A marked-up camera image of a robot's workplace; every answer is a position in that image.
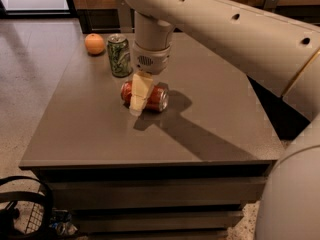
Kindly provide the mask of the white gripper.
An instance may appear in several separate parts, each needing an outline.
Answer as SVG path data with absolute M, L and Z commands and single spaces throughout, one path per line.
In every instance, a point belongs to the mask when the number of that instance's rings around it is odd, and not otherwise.
M 171 47 L 151 51 L 140 47 L 137 42 L 132 45 L 131 61 L 137 71 L 133 75 L 129 111 L 140 116 L 154 87 L 152 75 L 159 75 L 169 63 Z

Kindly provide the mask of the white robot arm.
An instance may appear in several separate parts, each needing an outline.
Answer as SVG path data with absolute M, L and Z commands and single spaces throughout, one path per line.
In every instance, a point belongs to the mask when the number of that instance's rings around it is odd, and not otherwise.
M 125 0 L 135 11 L 133 66 L 167 67 L 180 29 L 309 120 L 265 185 L 255 240 L 320 240 L 320 30 L 229 0 Z

